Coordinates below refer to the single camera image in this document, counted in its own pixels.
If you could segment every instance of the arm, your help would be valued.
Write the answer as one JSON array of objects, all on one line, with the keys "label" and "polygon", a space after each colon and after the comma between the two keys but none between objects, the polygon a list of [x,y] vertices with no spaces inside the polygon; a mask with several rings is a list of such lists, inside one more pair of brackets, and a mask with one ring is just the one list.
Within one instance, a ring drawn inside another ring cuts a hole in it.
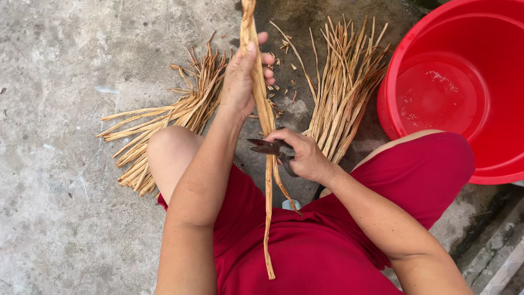
[{"label": "arm", "polygon": [[389,257],[406,294],[472,294],[449,254],[411,215],[329,162],[313,139],[289,129],[274,131],[266,140],[275,139],[293,146],[293,171],[329,188]]},{"label": "arm", "polygon": [[[259,43],[267,34],[259,34]],[[178,181],[169,203],[155,294],[215,294],[213,227],[227,187],[238,135],[253,111],[250,71],[256,56],[251,42],[226,68],[222,102],[195,157]],[[262,56],[272,64],[271,55]],[[269,68],[264,73],[273,83]]]}]

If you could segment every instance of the red plastic basin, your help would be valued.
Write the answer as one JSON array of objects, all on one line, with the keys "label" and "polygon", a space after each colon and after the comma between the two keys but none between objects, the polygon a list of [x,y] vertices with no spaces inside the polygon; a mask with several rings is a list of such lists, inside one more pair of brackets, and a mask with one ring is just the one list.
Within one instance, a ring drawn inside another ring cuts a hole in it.
[{"label": "red plastic basin", "polygon": [[461,134],[470,183],[524,179],[524,0],[453,0],[404,36],[377,110],[392,140],[424,129]]}]

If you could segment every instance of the woman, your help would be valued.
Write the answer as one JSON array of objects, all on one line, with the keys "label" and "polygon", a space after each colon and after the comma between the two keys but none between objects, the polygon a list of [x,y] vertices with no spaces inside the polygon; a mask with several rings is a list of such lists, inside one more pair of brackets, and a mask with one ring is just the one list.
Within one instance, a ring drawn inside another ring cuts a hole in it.
[{"label": "woman", "polygon": [[[267,33],[259,34],[259,42]],[[265,200],[232,166],[238,135],[255,105],[256,55],[237,52],[227,66],[222,102],[206,137],[181,127],[155,133],[149,167],[167,209],[156,294],[397,294],[380,273],[393,267],[406,294],[471,294],[455,263],[427,231],[473,173],[473,154],[457,134],[421,131],[389,142],[351,174],[316,143],[289,129],[291,168],[332,193],[301,209],[274,208],[263,254]],[[262,61],[274,58],[263,54]],[[269,85],[273,73],[264,67]]]}]

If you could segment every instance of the dried reed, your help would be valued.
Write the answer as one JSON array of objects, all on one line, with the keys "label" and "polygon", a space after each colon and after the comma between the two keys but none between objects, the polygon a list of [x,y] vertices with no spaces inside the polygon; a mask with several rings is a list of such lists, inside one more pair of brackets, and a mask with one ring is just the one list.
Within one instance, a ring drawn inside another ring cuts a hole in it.
[{"label": "dried reed", "polygon": [[[200,134],[206,122],[220,103],[220,91],[224,79],[222,70],[226,67],[227,63],[225,52],[219,54],[218,51],[215,53],[211,51],[210,43],[215,33],[213,33],[206,43],[208,47],[207,55],[201,57],[200,60],[197,58],[193,47],[191,47],[191,51],[187,49],[191,58],[191,61],[188,60],[191,70],[173,64],[170,65],[171,69],[178,70],[180,76],[188,85],[188,89],[170,88],[170,90],[182,94],[176,103],[166,107],[118,113],[101,119],[102,121],[107,121],[125,115],[137,114],[112,126],[96,137],[102,137],[104,141],[112,141],[139,133],[137,137],[116,152],[113,158],[123,153],[116,163],[116,166],[119,168],[132,163],[124,174],[120,176],[118,182],[121,186],[127,185],[132,187],[133,191],[140,191],[139,195],[141,197],[146,193],[152,193],[156,186],[151,170],[149,169],[146,155],[147,143],[151,135],[167,127],[172,121],[174,121],[172,125],[183,126],[196,134]],[[196,89],[193,83],[186,77],[185,73],[194,76]],[[140,118],[153,116],[157,117],[143,124],[114,132],[114,130],[127,123]]]},{"label": "dried reed", "polygon": [[[255,10],[255,0],[242,0],[243,16],[240,30],[240,45],[242,53],[247,50],[247,44],[251,40],[255,43],[257,48],[257,57],[255,65],[253,66],[251,76],[253,79],[253,97],[258,109],[258,116],[260,119],[260,125],[264,136],[267,136],[271,131],[275,130],[275,115],[273,114],[272,107],[276,110],[276,116],[278,117],[283,112],[277,108],[277,106],[266,98],[266,85],[264,80],[264,74],[262,72],[262,63],[260,57],[260,50],[258,49],[258,36],[255,27],[255,19],[253,12]],[[278,175],[278,164],[275,155],[266,155],[266,230],[264,232],[264,256],[266,261],[267,274],[270,280],[275,278],[275,272],[273,271],[273,265],[271,264],[271,257],[268,252],[268,240],[269,240],[269,226],[271,224],[271,212],[272,212],[272,179],[275,178],[275,183],[280,187],[284,195],[291,202],[291,206],[298,213],[293,199],[289,197],[288,192],[280,181]]]},{"label": "dried reed", "polygon": [[353,21],[347,22],[344,15],[343,24],[339,22],[333,26],[330,17],[328,20],[329,27],[326,23],[325,31],[320,30],[327,42],[327,57],[322,79],[318,69],[313,34],[309,29],[315,54],[317,87],[305,72],[302,60],[291,41],[277,25],[273,22],[271,24],[282,33],[289,46],[293,48],[313,95],[315,102],[313,116],[309,128],[303,134],[314,138],[322,153],[331,162],[338,163],[355,137],[370,96],[386,74],[387,63],[381,61],[390,50],[391,44],[385,48],[379,46],[388,26],[387,23],[378,38],[374,39],[375,18],[369,37],[364,35],[367,16],[358,35],[353,31]]}]

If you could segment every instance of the scissors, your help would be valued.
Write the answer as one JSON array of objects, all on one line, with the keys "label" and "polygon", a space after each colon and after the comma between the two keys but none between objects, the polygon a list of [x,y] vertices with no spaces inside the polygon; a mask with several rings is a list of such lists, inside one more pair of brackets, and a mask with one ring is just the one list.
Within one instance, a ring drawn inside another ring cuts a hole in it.
[{"label": "scissors", "polygon": [[252,151],[255,151],[257,153],[267,154],[267,155],[276,155],[277,159],[281,161],[282,166],[284,166],[284,169],[286,169],[286,172],[289,175],[291,175],[292,177],[298,177],[298,175],[295,174],[295,172],[293,172],[293,170],[289,166],[289,160],[293,160],[294,155],[288,156],[284,152],[280,151],[280,148],[282,146],[288,149],[293,149],[293,147],[287,144],[284,140],[277,139],[273,142],[269,142],[269,141],[265,141],[262,139],[250,138],[250,139],[247,139],[247,141],[255,144],[255,146],[251,147]]}]

